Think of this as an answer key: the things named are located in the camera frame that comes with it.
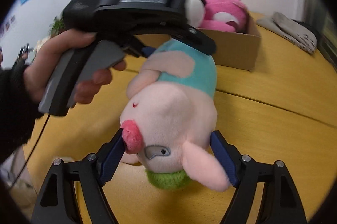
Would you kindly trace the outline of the black sleeved left forearm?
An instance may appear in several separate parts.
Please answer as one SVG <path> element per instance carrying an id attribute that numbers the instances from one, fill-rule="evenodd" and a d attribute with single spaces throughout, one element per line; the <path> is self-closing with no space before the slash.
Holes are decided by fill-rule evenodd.
<path id="1" fill-rule="evenodd" d="M 1 70 L 1 162 L 30 140 L 35 120 L 43 116 L 25 88 L 27 67 L 19 61 Z"/>

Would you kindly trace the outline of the person's left hand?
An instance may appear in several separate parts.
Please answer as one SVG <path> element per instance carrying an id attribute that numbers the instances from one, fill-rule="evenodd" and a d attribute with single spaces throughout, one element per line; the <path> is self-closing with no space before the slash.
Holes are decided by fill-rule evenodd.
<path id="1" fill-rule="evenodd" d="M 70 29 L 49 39 L 37 53 L 33 63 L 26 68 L 23 79 L 25 88 L 34 102 L 42 100 L 45 88 L 51 74 L 59 62 L 62 54 L 69 49 L 86 47 L 95 39 L 94 33 L 83 33 Z M 112 73 L 109 69 L 97 70 L 92 79 L 79 83 L 75 90 L 74 102 L 89 104 L 99 93 L 103 85 L 112 82 Z"/>

